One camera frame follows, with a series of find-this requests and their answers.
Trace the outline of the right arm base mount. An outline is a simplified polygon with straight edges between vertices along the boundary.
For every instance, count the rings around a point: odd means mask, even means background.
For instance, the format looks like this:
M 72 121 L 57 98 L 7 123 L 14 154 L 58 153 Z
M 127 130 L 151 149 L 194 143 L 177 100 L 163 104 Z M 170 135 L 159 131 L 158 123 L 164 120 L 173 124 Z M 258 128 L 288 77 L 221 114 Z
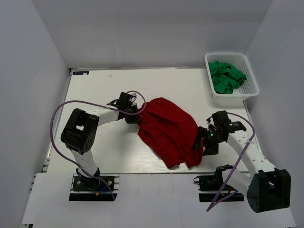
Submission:
M 214 175 L 200 175 L 193 179 L 195 184 L 199 186 L 199 202 L 207 203 L 212 202 L 213 198 L 216 196 L 220 186 L 216 183 Z M 226 185 L 219 195 L 217 200 L 220 200 L 227 195 L 235 191 L 231 186 Z M 224 202 L 243 202 L 244 196 L 241 193 L 236 193 L 228 199 L 225 199 Z

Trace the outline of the red t-shirt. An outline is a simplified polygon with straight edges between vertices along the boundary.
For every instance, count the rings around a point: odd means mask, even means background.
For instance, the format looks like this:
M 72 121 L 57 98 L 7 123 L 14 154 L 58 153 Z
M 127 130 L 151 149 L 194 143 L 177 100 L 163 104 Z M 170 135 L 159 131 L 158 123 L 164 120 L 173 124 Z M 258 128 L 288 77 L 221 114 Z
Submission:
M 162 159 L 167 168 L 186 163 L 188 168 L 200 165 L 203 141 L 192 149 L 198 125 L 190 114 L 173 102 L 155 98 L 141 108 L 138 136 Z

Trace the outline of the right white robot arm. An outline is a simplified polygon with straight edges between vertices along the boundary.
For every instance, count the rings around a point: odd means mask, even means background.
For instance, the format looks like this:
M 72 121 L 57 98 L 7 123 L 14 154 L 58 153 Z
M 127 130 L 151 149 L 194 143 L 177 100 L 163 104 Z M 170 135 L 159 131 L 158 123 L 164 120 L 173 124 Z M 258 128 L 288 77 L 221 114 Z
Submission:
M 241 122 L 222 123 L 217 126 L 199 127 L 193 147 L 198 148 L 203 141 L 204 153 L 214 155 L 219 144 L 226 142 L 239 156 L 249 176 L 236 169 L 236 165 L 223 165 L 215 169 L 213 175 L 201 175 L 194 178 L 201 192 L 217 191 L 214 206 L 218 201 L 229 197 L 236 199 L 244 196 L 251 209 L 265 212 L 284 209 L 290 206 L 291 176 L 285 169 L 273 165 L 251 141 L 245 126 Z

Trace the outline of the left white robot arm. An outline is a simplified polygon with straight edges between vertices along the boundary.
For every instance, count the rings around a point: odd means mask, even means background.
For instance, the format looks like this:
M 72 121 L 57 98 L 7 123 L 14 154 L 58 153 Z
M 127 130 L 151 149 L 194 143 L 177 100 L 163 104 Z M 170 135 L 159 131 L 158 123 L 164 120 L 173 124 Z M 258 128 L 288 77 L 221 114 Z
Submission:
M 79 165 L 76 169 L 77 174 L 84 177 L 84 184 L 91 190 L 100 185 L 100 170 L 92 154 L 97 128 L 121 119 L 128 124 L 140 123 L 136 102 L 127 101 L 123 105 L 114 107 L 118 110 L 109 108 L 89 111 L 74 109 L 61 134 L 61 142 L 71 151 L 75 162 Z

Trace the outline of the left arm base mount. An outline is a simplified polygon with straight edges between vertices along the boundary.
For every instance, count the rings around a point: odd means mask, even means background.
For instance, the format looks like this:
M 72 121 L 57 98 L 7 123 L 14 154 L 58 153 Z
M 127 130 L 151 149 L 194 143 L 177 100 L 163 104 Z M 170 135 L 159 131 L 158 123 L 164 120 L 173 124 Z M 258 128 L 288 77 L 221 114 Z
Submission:
M 119 190 L 118 174 L 106 174 L 100 176 L 109 185 L 114 198 L 117 197 Z M 86 202 L 113 202 L 114 199 L 108 187 L 100 180 L 86 181 L 77 174 L 73 175 L 69 201 L 86 201 Z

